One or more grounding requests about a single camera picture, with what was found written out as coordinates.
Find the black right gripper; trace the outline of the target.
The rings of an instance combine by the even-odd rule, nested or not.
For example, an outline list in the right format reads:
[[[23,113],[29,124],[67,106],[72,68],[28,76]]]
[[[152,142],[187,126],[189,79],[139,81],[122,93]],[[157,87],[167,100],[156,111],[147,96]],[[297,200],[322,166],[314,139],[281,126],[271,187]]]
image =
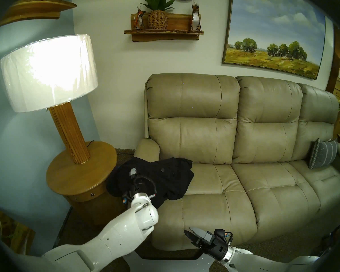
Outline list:
[[[214,233],[203,231],[196,227],[189,227],[191,231],[184,230],[184,234],[191,243],[197,243],[198,248],[216,260],[224,259],[233,240],[233,234],[224,229],[215,229]]]

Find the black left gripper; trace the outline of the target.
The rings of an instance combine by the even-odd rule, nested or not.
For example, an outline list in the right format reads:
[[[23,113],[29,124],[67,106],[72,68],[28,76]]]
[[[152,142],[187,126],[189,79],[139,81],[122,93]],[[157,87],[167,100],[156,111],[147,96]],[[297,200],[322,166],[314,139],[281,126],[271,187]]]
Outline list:
[[[138,175],[137,169],[132,168],[129,172],[131,179],[130,195],[145,193],[147,195],[156,195],[156,183],[149,177]]]

